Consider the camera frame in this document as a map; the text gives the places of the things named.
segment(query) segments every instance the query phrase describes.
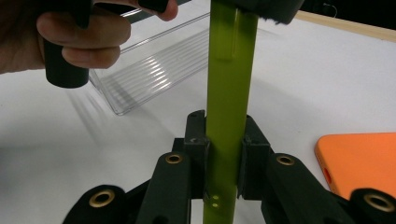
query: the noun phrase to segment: hand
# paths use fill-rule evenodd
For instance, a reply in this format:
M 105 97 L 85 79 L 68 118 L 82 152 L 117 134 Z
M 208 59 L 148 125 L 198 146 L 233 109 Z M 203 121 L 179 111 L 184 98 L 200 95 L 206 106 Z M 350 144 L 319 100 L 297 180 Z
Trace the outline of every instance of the hand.
M 137 0 L 97 2 L 139 7 Z M 40 0 L 0 0 L 0 74 L 44 68 L 43 38 L 64 46 L 64 58 L 76 66 L 107 68 L 119 58 L 120 45 L 131 33 L 125 18 L 94 7 L 90 25 L 83 30 L 68 13 L 41 14 L 42 4 Z M 177 14 L 177 2 L 169 0 L 164 13 L 143 10 L 170 21 Z

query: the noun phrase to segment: black clamp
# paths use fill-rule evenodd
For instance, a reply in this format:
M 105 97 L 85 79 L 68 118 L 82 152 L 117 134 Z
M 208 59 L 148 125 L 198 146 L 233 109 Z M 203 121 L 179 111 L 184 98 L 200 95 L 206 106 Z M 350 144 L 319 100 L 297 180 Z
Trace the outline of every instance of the black clamp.
M 238 196 L 262 201 L 267 224 L 394 224 L 396 199 L 375 189 L 357 189 L 350 200 L 323 188 L 297 158 L 274 153 L 253 118 L 247 116 Z M 99 186 L 85 193 L 64 224 L 188 224 L 191 199 L 205 199 L 209 141 L 205 111 L 189 114 L 185 138 L 162 155 L 150 181 L 125 193 Z

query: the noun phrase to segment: white table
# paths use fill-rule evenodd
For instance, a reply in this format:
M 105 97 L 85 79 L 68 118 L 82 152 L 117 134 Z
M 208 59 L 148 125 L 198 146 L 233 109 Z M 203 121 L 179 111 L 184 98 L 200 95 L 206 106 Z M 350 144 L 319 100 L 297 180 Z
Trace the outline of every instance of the white table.
M 249 115 L 326 188 L 313 151 L 322 135 L 395 131 L 396 43 L 261 21 L 253 70 Z M 61 223 L 88 189 L 136 187 L 205 100 L 206 71 L 121 117 L 91 84 L 56 88 L 43 70 L 0 76 L 0 222 Z M 191 222 L 202 222 L 200 201 Z M 263 223 L 260 203 L 238 201 L 234 223 Z

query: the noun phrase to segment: ribbed plastic container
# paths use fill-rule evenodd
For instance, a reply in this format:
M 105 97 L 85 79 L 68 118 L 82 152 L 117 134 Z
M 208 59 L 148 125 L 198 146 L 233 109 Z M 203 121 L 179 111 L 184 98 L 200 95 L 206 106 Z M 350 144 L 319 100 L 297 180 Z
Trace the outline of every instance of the ribbed plastic container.
M 123 115 L 207 68 L 208 28 L 206 13 L 140 40 L 110 68 L 92 69 L 90 81 Z

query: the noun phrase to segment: green rod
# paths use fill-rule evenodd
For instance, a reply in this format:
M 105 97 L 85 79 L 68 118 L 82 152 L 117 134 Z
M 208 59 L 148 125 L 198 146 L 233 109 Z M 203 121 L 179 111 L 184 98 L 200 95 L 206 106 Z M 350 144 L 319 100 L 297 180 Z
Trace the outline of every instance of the green rod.
M 211 145 L 204 224 L 228 224 L 233 223 L 259 18 L 229 0 L 212 0 L 210 12 L 206 135 Z

